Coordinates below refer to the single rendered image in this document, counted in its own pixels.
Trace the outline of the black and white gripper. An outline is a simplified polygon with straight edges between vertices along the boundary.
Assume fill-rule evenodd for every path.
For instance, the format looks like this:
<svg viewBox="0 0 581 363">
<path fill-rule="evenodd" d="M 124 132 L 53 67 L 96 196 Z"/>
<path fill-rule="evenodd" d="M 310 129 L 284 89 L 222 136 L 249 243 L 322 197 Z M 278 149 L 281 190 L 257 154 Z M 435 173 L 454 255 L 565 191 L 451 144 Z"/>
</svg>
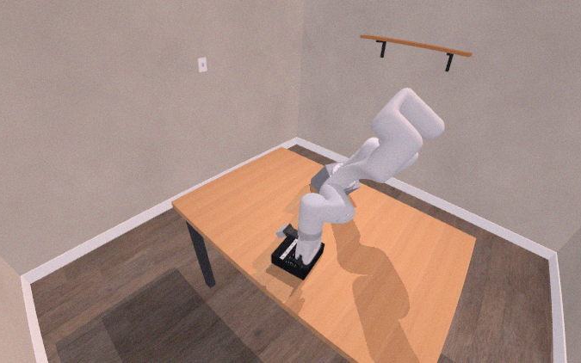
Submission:
<svg viewBox="0 0 581 363">
<path fill-rule="evenodd" d="M 322 236 L 315 241 L 306 241 L 306 240 L 300 241 L 300 236 L 298 237 L 295 250 L 295 259 L 297 260 L 299 258 L 297 265 L 301 266 L 304 263 L 302 265 L 303 268 L 309 268 L 311 266 L 313 257 L 318 253 L 320 249 L 321 240 Z"/>
</svg>

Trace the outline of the black lighting desk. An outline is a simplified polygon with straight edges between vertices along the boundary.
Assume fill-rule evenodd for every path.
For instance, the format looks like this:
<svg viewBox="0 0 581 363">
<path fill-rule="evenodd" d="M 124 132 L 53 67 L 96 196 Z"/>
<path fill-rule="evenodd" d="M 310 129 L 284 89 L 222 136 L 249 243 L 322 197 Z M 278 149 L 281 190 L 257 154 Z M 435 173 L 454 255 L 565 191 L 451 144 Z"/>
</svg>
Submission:
<svg viewBox="0 0 581 363">
<path fill-rule="evenodd" d="M 304 280 L 318 261 L 319 257 L 323 254 L 325 243 L 321 243 L 318 253 L 313 257 L 311 266 L 307 269 L 297 265 L 299 260 L 299 258 L 298 260 L 295 259 L 297 241 L 296 238 L 288 235 L 271 254 L 271 263 Z"/>
</svg>

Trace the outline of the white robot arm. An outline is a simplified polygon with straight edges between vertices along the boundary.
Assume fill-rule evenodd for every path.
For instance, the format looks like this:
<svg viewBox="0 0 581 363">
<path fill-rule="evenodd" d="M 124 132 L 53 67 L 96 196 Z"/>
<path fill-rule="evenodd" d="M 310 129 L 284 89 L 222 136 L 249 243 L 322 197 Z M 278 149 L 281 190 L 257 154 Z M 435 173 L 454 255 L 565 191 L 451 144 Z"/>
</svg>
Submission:
<svg viewBox="0 0 581 363">
<path fill-rule="evenodd" d="M 436 138 L 444 127 L 443 120 L 412 89 L 400 90 L 372 121 L 371 129 L 379 138 L 368 139 L 344 165 L 336 165 L 319 194 L 301 198 L 298 230 L 287 224 L 275 234 L 315 241 L 322 236 L 324 223 L 348 223 L 355 208 L 344 189 L 359 179 L 384 183 L 409 168 L 417 161 L 422 138 Z"/>
</svg>

